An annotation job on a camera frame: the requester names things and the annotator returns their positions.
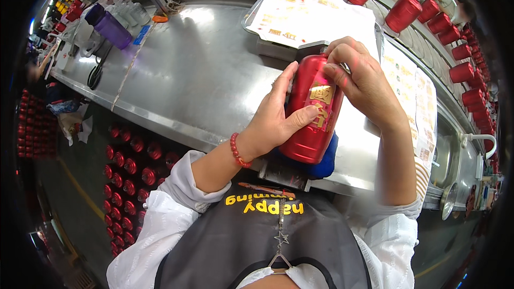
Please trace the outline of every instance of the blue label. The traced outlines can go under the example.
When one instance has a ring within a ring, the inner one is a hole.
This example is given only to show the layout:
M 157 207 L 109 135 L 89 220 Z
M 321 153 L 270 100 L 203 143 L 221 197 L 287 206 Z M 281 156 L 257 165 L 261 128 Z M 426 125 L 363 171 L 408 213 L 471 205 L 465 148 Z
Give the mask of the blue label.
M 140 45 L 143 41 L 143 38 L 145 37 L 146 33 L 148 32 L 148 29 L 150 29 L 150 25 L 143 26 L 141 28 L 141 31 L 139 32 L 139 35 L 134 39 L 134 45 Z

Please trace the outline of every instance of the orange object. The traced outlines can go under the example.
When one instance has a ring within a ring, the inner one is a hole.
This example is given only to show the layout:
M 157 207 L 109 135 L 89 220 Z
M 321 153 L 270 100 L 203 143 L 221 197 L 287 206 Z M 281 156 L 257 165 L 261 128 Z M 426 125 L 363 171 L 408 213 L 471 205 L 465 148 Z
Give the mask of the orange object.
M 163 16 L 153 16 L 152 20 L 154 22 L 167 22 L 168 21 L 168 17 L 163 17 Z

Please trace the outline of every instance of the factory floor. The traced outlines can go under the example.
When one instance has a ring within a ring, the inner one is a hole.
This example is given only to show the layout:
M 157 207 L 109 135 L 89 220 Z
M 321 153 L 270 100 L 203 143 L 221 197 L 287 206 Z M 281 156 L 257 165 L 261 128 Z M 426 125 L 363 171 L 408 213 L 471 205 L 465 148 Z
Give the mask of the factory floor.
M 36 161 L 36 171 L 52 210 L 87 266 L 87 272 L 96 279 L 98 288 L 107 289 L 105 272 L 112 255 L 102 209 L 103 185 L 108 182 L 103 175 L 108 162 L 104 150 L 112 142 L 108 126 L 115 121 L 126 121 L 95 104 L 89 105 L 84 118 L 90 116 L 93 116 L 93 131 L 87 144 L 75 138 L 69 147 L 60 134 L 58 159 Z M 418 218 L 419 245 L 412 258 L 416 289 L 441 288 L 477 241 L 472 234 L 481 212 L 472 212 L 467 219 L 461 212 L 446 221 L 441 220 L 440 214 L 440 211 L 423 210 Z

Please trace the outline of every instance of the red bead bracelet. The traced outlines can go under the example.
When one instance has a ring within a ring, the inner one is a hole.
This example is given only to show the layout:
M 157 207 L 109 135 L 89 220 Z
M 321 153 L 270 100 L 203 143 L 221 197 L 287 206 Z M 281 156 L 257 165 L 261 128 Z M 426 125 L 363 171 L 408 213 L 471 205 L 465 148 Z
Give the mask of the red bead bracelet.
M 248 169 L 251 165 L 252 165 L 252 161 L 250 162 L 245 162 L 240 156 L 239 156 L 239 151 L 237 151 L 237 147 L 235 146 L 235 138 L 237 138 L 237 136 L 239 135 L 239 133 L 234 133 L 232 134 L 232 136 L 230 137 L 230 149 L 232 150 L 232 154 L 234 154 L 234 157 L 235 157 L 235 162 L 239 165 L 241 165 L 242 167 L 244 167 L 245 169 Z

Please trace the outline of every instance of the metal table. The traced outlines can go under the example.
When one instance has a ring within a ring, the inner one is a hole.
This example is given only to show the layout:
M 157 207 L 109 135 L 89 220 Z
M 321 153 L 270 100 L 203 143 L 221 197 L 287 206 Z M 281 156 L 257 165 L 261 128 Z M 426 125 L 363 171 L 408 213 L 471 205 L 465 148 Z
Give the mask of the metal table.
M 86 85 L 94 56 L 77 57 L 71 71 L 52 74 L 125 119 L 209 152 L 245 128 L 288 63 L 258 55 L 257 35 L 241 27 L 257 0 L 177 1 L 183 8 L 168 23 L 155 24 L 140 51 L 134 45 L 111 50 L 96 90 Z M 138 31 L 131 29 L 133 35 Z M 297 178 L 305 190 L 371 195 L 379 132 L 347 99 L 340 114 L 335 171 L 329 178 L 311 181 L 295 170 L 273 172 L 267 160 L 255 161 L 252 169 L 275 182 Z

